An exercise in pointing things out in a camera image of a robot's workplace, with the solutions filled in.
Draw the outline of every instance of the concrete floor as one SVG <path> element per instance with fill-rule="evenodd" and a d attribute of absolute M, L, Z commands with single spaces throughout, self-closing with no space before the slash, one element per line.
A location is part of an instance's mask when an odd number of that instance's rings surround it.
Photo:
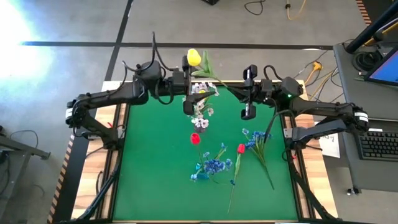
<path fill-rule="evenodd" d="M 365 28 L 354 0 L 309 0 L 296 21 L 287 20 L 283 1 L 265 2 L 261 16 L 246 12 L 246 2 L 220 0 L 217 5 L 208 6 L 200 0 L 134 0 L 123 41 L 150 42 L 150 32 L 154 30 L 158 42 L 333 45 L 356 37 Z M 26 219 L 34 224 L 46 221 L 71 133 L 64 120 L 66 102 L 80 93 L 101 89 L 112 53 L 111 47 L 21 47 L 17 41 L 114 42 L 126 3 L 127 0 L 0 3 L 0 11 L 4 10 L 0 24 L 6 28 L 0 37 L 0 124 L 8 133 L 20 129 L 37 131 L 39 147 L 52 152 L 48 161 L 33 158 L 29 162 L 19 194 L 6 210 L 6 219 Z M 292 3 L 293 14 L 300 4 Z M 186 49 L 160 49 L 170 67 L 180 66 L 185 52 Z M 294 76 L 322 51 L 211 49 L 209 53 L 220 78 L 238 80 L 242 70 L 252 63 L 259 68 L 271 64 L 280 76 Z M 148 61 L 149 55 L 149 49 L 122 48 L 112 80 L 123 77 L 121 60 L 134 65 Z M 336 67 L 333 52 L 326 53 L 320 61 L 324 66 L 322 74 Z M 310 69 L 300 77 L 305 78 Z M 328 83 L 320 99 L 331 101 L 340 93 L 341 88 Z M 32 144 L 27 136 L 19 140 Z M 351 187 L 347 168 L 329 160 L 326 166 L 341 218 L 396 222 L 398 214 L 392 209 L 398 194 L 364 191 L 359 197 L 347 197 L 343 191 Z M 42 186 L 44 196 L 35 184 Z"/>

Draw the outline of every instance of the yellow tulip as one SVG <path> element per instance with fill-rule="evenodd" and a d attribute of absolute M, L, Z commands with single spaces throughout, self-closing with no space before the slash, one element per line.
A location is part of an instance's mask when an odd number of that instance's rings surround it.
<path fill-rule="evenodd" d="M 188 63 L 189 63 L 189 65 L 191 65 L 191 66 L 198 66 L 198 65 L 200 65 L 201 57 L 200 57 L 200 55 L 199 55 L 199 53 L 198 53 L 197 50 L 195 50 L 195 49 L 189 49 L 189 50 L 188 50 L 188 55 L 187 55 L 187 57 L 188 57 Z"/>

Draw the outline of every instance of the green mat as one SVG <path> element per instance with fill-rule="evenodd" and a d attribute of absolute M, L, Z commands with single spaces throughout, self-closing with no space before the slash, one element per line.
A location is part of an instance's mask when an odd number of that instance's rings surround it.
<path fill-rule="evenodd" d="M 210 99 L 215 113 L 200 134 L 202 152 L 214 157 L 223 142 L 221 159 L 236 160 L 236 149 L 245 143 L 242 129 L 264 131 L 274 109 L 257 105 L 257 117 L 240 119 L 244 104 L 226 89 Z M 211 180 L 192 182 L 199 161 L 190 142 L 193 124 L 182 111 L 182 96 L 171 105 L 151 98 L 132 106 L 126 131 L 114 220 L 297 220 L 289 168 L 282 160 L 282 126 L 276 121 L 266 145 L 266 162 L 275 190 L 255 155 L 246 151 L 236 181 L 231 210 L 227 213 L 234 169 Z"/>

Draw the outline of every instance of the keyboard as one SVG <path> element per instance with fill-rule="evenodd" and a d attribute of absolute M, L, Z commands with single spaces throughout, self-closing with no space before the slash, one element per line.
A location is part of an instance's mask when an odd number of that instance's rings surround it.
<path fill-rule="evenodd" d="M 361 159 L 398 162 L 398 133 L 368 131 L 357 138 Z"/>

